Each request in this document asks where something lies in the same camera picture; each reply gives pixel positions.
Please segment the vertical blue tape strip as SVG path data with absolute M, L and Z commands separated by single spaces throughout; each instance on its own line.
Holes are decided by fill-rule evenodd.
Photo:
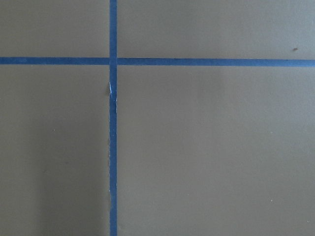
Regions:
M 109 58 L 109 192 L 110 235 L 118 234 L 117 223 L 117 1 L 110 0 Z

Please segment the horizontal blue tape strip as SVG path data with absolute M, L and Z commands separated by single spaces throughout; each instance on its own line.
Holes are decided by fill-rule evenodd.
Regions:
M 171 59 L 171 58 L 76 58 L 1 57 L 1 64 L 27 65 L 161 65 L 161 66 L 253 66 L 314 67 L 313 59 Z

